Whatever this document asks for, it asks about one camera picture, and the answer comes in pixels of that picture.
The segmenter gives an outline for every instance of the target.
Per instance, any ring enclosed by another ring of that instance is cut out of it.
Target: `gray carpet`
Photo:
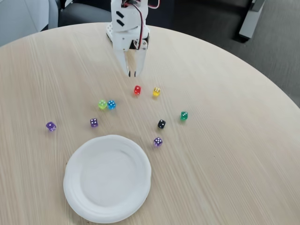
[[[300,0],[266,0],[255,34],[234,40],[249,0],[181,0],[173,29],[219,46],[249,63],[300,107]]]

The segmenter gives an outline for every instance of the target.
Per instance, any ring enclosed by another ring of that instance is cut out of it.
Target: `lime green die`
[[[107,107],[107,102],[104,100],[100,100],[100,102],[98,103],[99,109],[105,109]]]

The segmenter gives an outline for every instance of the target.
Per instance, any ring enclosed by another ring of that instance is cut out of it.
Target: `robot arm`
[[[122,70],[129,77],[126,52],[136,50],[136,77],[143,70],[149,43],[150,30],[146,26],[148,0],[112,0],[111,9],[112,22],[107,25],[106,33]]]

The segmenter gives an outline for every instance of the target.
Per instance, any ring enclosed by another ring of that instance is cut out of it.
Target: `black die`
[[[165,121],[164,120],[160,120],[158,122],[158,127],[163,129],[165,127]]]

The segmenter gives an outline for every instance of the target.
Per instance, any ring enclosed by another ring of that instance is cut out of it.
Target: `paper plate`
[[[139,145],[118,135],[89,140],[69,159],[64,192],[71,208],[95,223],[134,214],[146,200],[151,165]]]

